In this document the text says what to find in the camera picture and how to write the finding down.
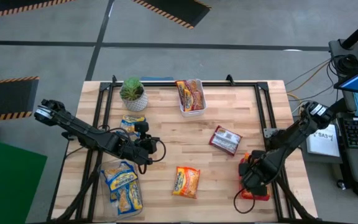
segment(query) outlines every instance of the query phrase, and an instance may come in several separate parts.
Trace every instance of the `green mat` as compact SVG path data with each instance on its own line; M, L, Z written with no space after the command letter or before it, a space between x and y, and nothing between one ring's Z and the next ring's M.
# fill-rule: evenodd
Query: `green mat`
M0 142L0 223L25 223L46 161Z

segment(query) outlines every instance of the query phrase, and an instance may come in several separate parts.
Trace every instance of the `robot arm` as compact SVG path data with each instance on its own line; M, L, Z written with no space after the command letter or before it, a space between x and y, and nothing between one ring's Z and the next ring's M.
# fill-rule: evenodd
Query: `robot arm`
M277 131L267 140L268 152L252 151L248 163L239 164L239 175L243 188L252 191L273 182L284 166L285 159L306 138L319 129L325 129L346 108L344 99L329 108L309 102L303 106L301 119L286 130Z
M59 101L42 100L41 104L34 113L35 119L48 126L59 125L70 134L77 136L82 146L102 150L116 158L127 159L138 165L152 164L152 159L148 156L156 151L156 146L154 138L145 135L149 130L146 122L136 124L135 128L140 129L140 132L149 138L132 142L124 134L92 127L66 111L64 104Z

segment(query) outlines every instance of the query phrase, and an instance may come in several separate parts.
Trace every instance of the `succulent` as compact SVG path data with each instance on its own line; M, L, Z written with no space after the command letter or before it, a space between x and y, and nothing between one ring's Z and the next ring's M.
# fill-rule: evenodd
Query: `succulent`
M143 94L143 85L138 78L128 78L122 84L122 88L119 94L124 100L137 100Z

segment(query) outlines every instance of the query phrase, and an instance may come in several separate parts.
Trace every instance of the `white plant pot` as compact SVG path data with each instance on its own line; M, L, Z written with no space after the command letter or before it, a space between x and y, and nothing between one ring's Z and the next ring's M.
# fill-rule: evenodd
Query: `white plant pot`
M140 96L137 100L131 101L122 99L122 101L129 111L138 112L146 108L147 103L149 102L149 97L147 96L146 91L143 90L142 96Z

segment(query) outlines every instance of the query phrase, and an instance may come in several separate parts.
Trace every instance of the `wooden table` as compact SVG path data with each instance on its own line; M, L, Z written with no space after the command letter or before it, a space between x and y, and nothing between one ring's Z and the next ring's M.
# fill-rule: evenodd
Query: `wooden table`
M283 81L266 81L278 128L287 128L293 123L290 105ZM85 82L81 92L76 116L91 124L93 122L100 82ZM178 92L173 87L146 87L149 104L139 113L127 111L119 97L119 88L113 91L110 127L118 127L124 114L141 114L149 122L152 136L161 137L167 145L167 155L161 162L148 166L147 173L140 175L144 209L136 217L120 222L273 222L277 220L273 198L269 201L256 201L253 211L246 215L237 213L233 207L233 197L239 190L238 163L244 153L264 149L255 91L248 87L205 87L204 93L208 109L202 116L184 118L180 114ZM265 97L262 94L265 119L269 124ZM106 103L102 103L103 120ZM217 125L243 136L234 157L208 145ZM69 144L68 152L77 149L79 144ZM161 157L161 145L152 155ZM58 217L78 193L83 175L86 149L72 154L66 159L62 178L52 213ZM104 154L103 161L116 158ZM173 196L176 166L190 166L201 170L197 199ZM305 164L300 150L296 150L285 164L290 188L301 204L313 216L317 216L311 194ZM94 212L94 222L103 218L103 200L99 183ZM286 214L283 192L280 194ZM85 200L83 213L88 211ZM251 200L237 199L240 210L247 210Z

